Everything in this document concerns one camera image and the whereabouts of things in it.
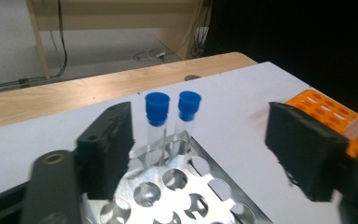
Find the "wooden board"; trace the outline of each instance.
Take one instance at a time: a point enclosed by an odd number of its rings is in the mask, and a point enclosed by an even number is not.
[[[39,31],[58,30],[58,1],[27,0]],[[187,27],[201,0],[62,0],[65,30]]]
[[[0,92],[0,126],[183,82],[188,75],[207,77],[252,64],[256,62],[234,52]]]

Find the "floor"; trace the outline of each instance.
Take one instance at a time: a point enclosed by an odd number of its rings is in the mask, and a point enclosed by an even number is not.
[[[64,31],[68,64],[55,81],[160,64],[161,60],[149,56],[162,51],[166,52],[164,63],[180,61],[156,39],[156,33],[157,29]],[[50,72],[55,75],[63,62],[59,32],[40,34]],[[43,76],[25,0],[0,0],[0,83]]]

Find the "white table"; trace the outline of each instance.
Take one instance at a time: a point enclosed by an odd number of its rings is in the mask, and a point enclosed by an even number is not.
[[[339,223],[339,194],[332,203],[310,202],[289,185],[264,144],[268,102],[285,102],[309,87],[274,64],[261,63],[152,91],[171,96],[168,133],[179,92],[202,96],[193,136],[274,223]],[[131,101],[135,146],[144,144],[148,92],[0,127],[0,192],[26,181],[42,154],[74,149],[77,137],[110,105]]]

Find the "test tube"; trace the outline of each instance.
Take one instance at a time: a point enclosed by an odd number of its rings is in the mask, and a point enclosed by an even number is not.
[[[201,97],[193,91],[182,91],[179,95],[179,116],[173,134],[172,158],[185,155],[190,150],[190,139],[193,132],[196,113],[199,111]]]
[[[164,164],[170,97],[162,92],[151,92],[146,95],[145,100],[148,121],[146,161],[150,166],[161,166]]]

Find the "blue cap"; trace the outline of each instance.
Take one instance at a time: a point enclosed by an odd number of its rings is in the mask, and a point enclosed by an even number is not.
[[[193,91],[182,91],[179,95],[179,118],[182,121],[191,121],[199,111],[201,96]]]
[[[158,127],[167,119],[170,97],[162,92],[151,92],[146,95],[146,114],[149,124]]]

